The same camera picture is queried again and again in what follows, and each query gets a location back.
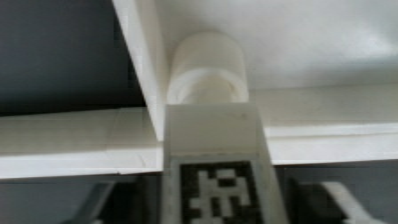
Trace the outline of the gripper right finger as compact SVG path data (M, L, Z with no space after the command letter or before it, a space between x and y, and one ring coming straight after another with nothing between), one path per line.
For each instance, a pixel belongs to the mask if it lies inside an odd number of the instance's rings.
M370 214L341 182L301 182L286 188L292 224L386 224Z

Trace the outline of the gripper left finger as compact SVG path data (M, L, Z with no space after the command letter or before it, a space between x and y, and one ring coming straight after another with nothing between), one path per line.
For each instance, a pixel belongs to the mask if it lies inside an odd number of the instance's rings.
M148 179L100 183L64 224L158 224L158 186Z

